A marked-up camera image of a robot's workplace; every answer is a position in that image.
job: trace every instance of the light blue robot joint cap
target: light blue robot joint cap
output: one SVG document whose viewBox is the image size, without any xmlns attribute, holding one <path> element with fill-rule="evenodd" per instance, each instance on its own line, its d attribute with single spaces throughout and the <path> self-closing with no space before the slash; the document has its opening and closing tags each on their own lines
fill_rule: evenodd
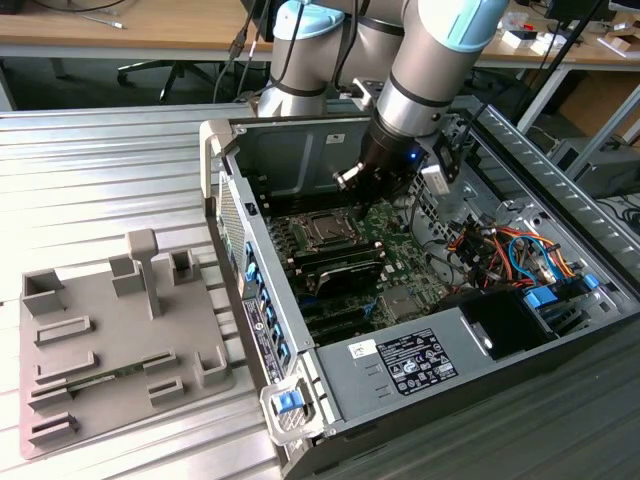
<svg viewBox="0 0 640 480">
<path fill-rule="evenodd" d="M 273 28 L 273 36 L 280 40 L 292 40 L 295 30 L 298 12 L 302 3 L 289 0 L 278 9 L 276 25 Z M 344 20 L 344 13 L 332 8 L 319 7 L 317 5 L 305 5 L 296 40 L 304 40 L 330 32 L 338 27 Z"/>
<path fill-rule="evenodd" d="M 496 34 L 509 0 L 422 0 L 418 13 L 439 43 L 460 53 L 479 52 Z"/>
</svg>

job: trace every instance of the green circuit board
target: green circuit board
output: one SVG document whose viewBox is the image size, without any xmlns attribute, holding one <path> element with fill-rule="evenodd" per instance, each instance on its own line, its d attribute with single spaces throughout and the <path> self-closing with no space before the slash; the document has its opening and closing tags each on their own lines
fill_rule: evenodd
<svg viewBox="0 0 640 480">
<path fill-rule="evenodd" d="M 304 258 L 331 252 L 336 265 L 343 265 L 345 249 L 382 243 L 384 255 L 379 262 L 383 266 L 376 281 L 366 288 L 352 288 L 345 282 L 339 295 L 317 298 L 289 270 L 300 310 L 320 344 L 422 317 L 448 294 L 388 202 L 374 205 L 363 221 L 357 221 L 350 208 L 338 208 L 274 218 L 268 227 L 285 270 L 294 255 Z"/>
</svg>

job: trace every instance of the metal bracket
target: metal bracket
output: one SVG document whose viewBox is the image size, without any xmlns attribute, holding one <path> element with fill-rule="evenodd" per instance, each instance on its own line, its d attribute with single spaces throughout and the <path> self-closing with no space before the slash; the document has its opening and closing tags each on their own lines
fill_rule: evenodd
<svg viewBox="0 0 640 480">
<path fill-rule="evenodd" d="M 234 139 L 228 120 L 209 120 L 200 125 L 200 188 L 205 200 L 211 198 L 211 159 L 226 155 Z"/>
</svg>

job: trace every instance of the sticker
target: sticker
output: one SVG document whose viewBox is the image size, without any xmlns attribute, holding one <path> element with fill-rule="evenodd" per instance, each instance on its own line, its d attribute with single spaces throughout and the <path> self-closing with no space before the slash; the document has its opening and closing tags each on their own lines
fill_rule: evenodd
<svg viewBox="0 0 640 480">
<path fill-rule="evenodd" d="M 373 338 L 365 340 L 364 342 L 352 343 L 349 345 L 349 351 L 353 358 L 366 357 L 377 352 L 376 341 Z"/>
<path fill-rule="evenodd" d="M 402 395 L 411 395 L 458 376 L 430 328 L 381 343 L 377 348 Z"/>
<path fill-rule="evenodd" d="M 327 145 L 331 145 L 334 143 L 344 143 L 344 133 L 334 133 L 332 135 L 327 135 Z"/>
<path fill-rule="evenodd" d="M 260 353 L 262 365 L 265 371 L 269 372 L 269 383 L 278 383 L 284 378 L 277 356 L 273 352 L 273 344 L 270 339 L 269 330 L 264 328 L 264 319 L 255 300 L 246 300 L 243 303 L 247 320 L 253 330 L 253 337 Z"/>
</svg>

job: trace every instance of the side panel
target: side panel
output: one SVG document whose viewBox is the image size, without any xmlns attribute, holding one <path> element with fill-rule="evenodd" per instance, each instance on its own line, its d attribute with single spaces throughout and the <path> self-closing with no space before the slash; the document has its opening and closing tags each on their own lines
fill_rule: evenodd
<svg viewBox="0 0 640 480">
<path fill-rule="evenodd" d="M 355 455 L 381 448 L 386 442 L 400 435 L 469 408 L 532 377 L 554 370 L 637 318 L 637 315 L 628 317 L 591 335 L 496 370 L 488 376 L 466 382 L 428 400 L 395 410 L 377 421 L 334 437 L 331 441 L 319 443 L 310 448 L 297 463 L 287 464 L 284 474 L 287 480 L 307 478 L 314 472 L 327 469 L 327 466 L 334 467 Z"/>
</svg>

